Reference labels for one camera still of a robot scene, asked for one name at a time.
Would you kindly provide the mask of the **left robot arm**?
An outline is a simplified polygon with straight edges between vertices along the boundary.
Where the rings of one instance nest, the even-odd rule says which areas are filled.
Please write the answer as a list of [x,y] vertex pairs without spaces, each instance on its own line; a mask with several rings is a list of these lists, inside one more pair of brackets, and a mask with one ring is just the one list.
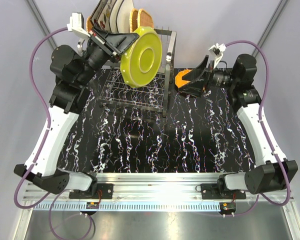
[[69,45],[56,47],[51,54],[50,71],[55,75],[55,86],[49,103],[42,101],[46,122],[39,139],[23,164],[17,164],[13,172],[21,178],[18,187],[29,181],[47,194],[58,195],[65,190],[80,192],[85,198],[97,195],[98,180],[90,173],[62,170],[58,158],[72,126],[82,113],[89,98],[87,88],[96,71],[107,61],[117,63],[140,36],[133,33],[111,33],[93,27],[63,27],[45,36],[33,49],[61,32],[73,32],[89,42],[80,55]]

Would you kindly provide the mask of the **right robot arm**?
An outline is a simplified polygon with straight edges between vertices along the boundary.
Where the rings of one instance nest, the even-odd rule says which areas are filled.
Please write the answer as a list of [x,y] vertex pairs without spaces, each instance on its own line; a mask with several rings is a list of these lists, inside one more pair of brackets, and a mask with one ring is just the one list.
[[216,183],[219,197],[227,199],[235,192],[264,194],[287,190],[298,171],[295,160],[288,160],[278,146],[253,86],[257,61],[240,54],[232,68],[216,68],[205,56],[199,66],[177,74],[174,84],[180,93],[201,97],[209,87],[225,88],[227,100],[244,126],[253,149],[256,167],[244,173],[222,174]]

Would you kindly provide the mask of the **yellow polka dot plate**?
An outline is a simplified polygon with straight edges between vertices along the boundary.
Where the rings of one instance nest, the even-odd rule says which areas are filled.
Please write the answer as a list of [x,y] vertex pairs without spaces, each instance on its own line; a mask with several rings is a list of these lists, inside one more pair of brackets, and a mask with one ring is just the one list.
[[180,71],[174,78],[174,84],[175,86],[179,89],[181,87],[183,87],[184,85],[188,84],[190,82],[190,80],[185,80],[184,76],[186,74],[188,74],[189,72],[191,72],[191,69],[185,69]]

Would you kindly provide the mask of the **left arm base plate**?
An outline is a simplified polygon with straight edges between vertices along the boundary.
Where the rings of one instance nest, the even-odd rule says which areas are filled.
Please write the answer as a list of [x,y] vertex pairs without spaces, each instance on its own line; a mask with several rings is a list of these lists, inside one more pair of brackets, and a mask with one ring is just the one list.
[[111,200],[113,197],[114,185],[112,183],[96,183],[92,188],[87,191],[74,190],[69,193],[70,199],[76,200]]

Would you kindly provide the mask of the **green polka dot plate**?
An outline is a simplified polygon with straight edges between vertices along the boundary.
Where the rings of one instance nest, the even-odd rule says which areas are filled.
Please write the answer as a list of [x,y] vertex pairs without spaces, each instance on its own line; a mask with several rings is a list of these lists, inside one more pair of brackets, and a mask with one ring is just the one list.
[[134,33],[138,39],[122,55],[120,72],[126,85],[141,88],[155,78],[161,66],[163,47],[159,35],[150,26],[140,26]]

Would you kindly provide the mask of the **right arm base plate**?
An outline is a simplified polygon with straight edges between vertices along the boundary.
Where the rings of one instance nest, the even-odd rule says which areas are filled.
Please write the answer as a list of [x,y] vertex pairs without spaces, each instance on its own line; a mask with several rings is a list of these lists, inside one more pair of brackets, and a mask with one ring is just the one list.
[[199,185],[203,200],[245,200],[246,193],[241,190],[221,191],[216,183],[202,183]]

